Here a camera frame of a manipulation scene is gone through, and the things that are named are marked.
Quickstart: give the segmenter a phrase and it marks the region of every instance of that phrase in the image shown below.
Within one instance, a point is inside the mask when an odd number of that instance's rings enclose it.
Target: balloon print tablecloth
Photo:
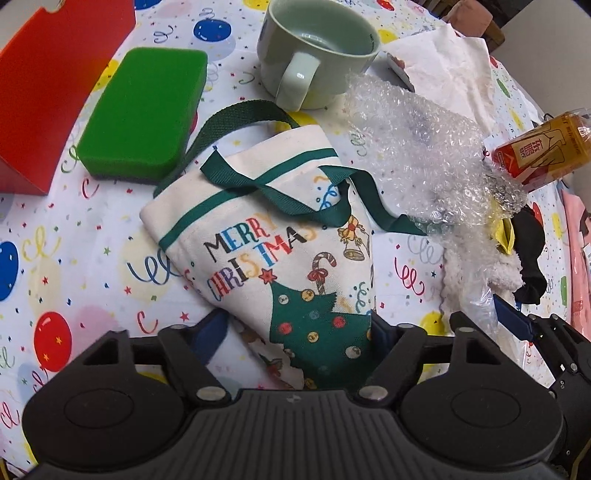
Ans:
[[[341,0],[376,27],[384,43],[441,22],[410,0]],[[269,98],[261,86],[256,40],[267,0],[135,0],[137,24],[98,81],[80,113],[47,197],[0,194],[0,449],[22,471],[34,459],[21,429],[27,400],[69,360],[109,329],[153,335],[175,323],[193,325],[210,307],[149,239],[138,217],[153,187],[92,178],[75,159],[102,89],[125,53],[136,46],[196,48],[209,56],[207,82],[196,118],[199,129],[214,112],[241,100]],[[381,54],[379,61],[384,61]],[[491,58],[500,143],[529,129],[522,94]],[[355,165],[367,155],[339,108],[300,112],[301,124],[320,124],[341,159]],[[158,115],[151,121],[158,123]],[[275,132],[250,127],[221,140],[228,155]],[[208,156],[211,148],[195,163]],[[565,315],[568,250],[564,210],[554,186],[535,192],[547,235],[541,268],[549,280],[542,304],[528,312]],[[424,238],[376,232],[374,258],[378,307],[392,323],[413,322],[445,333],[439,305],[444,265],[441,248]],[[404,315],[390,317],[398,309]],[[524,346],[524,366],[538,380],[548,372]],[[235,393],[240,387],[276,387],[240,334],[231,330],[209,368]]]

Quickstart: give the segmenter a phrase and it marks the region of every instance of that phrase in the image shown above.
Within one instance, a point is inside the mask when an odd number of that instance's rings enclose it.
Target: green sponge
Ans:
[[[90,174],[162,180],[185,152],[206,74],[207,54],[199,50],[130,50],[76,147]]]

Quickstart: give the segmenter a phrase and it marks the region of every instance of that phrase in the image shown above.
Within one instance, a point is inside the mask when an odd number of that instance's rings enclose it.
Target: black cloth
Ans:
[[[521,278],[525,282],[525,285],[514,293],[515,300],[539,305],[540,298],[548,287],[548,282],[538,266],[538,257],[546,243],[544,227],[527,205],[514,215],[511,223],[515,232],[514,248],[521,260]]]

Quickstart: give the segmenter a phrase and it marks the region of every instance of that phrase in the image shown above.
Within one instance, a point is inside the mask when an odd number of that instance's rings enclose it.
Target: canvas bag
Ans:
[[[265,100],[213,115],[165,183],[226,133],[263,120],[292,129],[227,158],[214,151],[200,170],[158,188],[140,217],[195,290],[240,320],[286,386],[358,388],[374,367],[362,200],[382,228],[424,234],[384,209],[371,176],[344,167],[318,125],[299,127]]]

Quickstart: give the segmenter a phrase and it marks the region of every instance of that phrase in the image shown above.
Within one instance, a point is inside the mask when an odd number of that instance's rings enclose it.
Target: mug handle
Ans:
[[[295,52],[277,89],[277,106],[286,112],[297,112],[319,65],[320,60],[309,53]]]

